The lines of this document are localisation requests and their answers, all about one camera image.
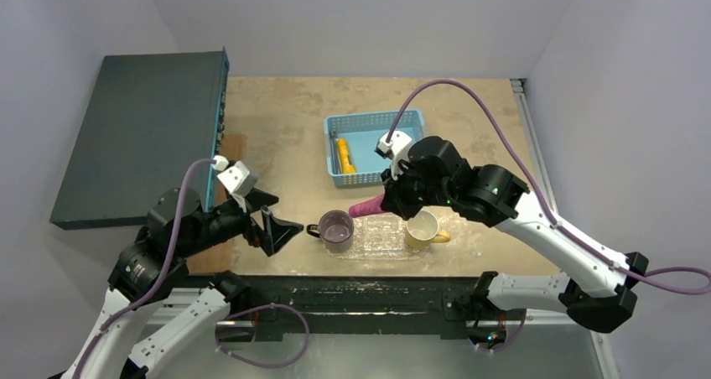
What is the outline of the yellow mug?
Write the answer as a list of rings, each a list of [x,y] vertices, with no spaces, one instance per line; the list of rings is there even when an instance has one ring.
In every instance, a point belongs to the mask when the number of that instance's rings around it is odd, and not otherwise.
[[[424,249],[450,241],[451,235],[440,228],[438,218],[429,211],[420,210],[405,223],[404,243],[412,249]]]

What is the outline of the clear textured oval tray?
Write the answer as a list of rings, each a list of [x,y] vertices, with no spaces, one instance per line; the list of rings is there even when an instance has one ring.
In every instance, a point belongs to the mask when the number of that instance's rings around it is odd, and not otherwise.
[[[410,247],[406,239],[406,222],[392,215],[356,218],[349,244],[324,245],[330,256],[358,261],[410,261],[423,257],[428,248]]]

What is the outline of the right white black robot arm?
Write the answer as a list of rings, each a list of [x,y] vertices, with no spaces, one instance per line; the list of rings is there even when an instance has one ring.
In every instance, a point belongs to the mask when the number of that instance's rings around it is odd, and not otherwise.
[[[404,132],[383,135],[376,153],[390,160],[381,173],[381,209],[404,220],[425,206],[449,207],[467,221],[516,238],[560,269],[547,276],[485,272],[470,296],[473,311],[490,318],[498,311],[540,309],[565,313],[575,323],[608,334],[634,312],[637,281],[624,271],[643,274],[648,259],[623,254],[570,231],[588,249],[564,234],[563,221],[545,214],[528,185],[495,164],[470,166],[455,146],[438,136],[414,141]]]

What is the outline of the purple translucent mug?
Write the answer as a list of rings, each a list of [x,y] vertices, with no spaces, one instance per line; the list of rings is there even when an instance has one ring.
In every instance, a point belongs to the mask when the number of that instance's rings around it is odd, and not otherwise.
[[[355,223],[345,211],[330,210],[320,217],[318,223],[308,224],[306,233],[319,239],[328,252],[344,253],[352,245]]]

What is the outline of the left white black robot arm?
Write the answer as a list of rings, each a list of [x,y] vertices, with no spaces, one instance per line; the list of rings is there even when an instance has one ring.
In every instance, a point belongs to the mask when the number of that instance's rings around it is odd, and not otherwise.
[[[134,242],[119,254],[90,335],[60,377],[151,378],[209,325],[224,318],[255,319],[270,308],[271,302],[261,301],[243,278],[224,271],[163,328],[139,338],[161,303],[189,276],[189,257],[237,236],[273,256],[304,230],[272,214],[277,196],[252,189],[247,198],[257,202],[261,224],[235,200],[204,210],[186,185],[164,192]]]

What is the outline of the pink toothpaste tube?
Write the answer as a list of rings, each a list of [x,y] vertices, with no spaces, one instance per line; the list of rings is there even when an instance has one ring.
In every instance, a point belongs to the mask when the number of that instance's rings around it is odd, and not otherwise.
[[[378,195],[375,198],[353,205],[348,209],[348,215],[351,218],[360,218],[369,215],[383,214],[384,210],[381,207],[383,198],[384,195]]]

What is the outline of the light blue perforated basket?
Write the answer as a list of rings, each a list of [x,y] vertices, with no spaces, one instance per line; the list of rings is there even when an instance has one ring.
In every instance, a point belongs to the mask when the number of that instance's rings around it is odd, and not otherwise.
[[[379,138],[390,129],[396,115],[396,111],[380,111],[328,116],[324,119],[326,167],[335,188],[350,189],[381,183],[381,173],[389,167],[389,161],[377,155],[375,147]],[[334,173],[331,130],[335,130],[338,138],[344,138],[348,143],[350,158],[356,168],[355,174]]]

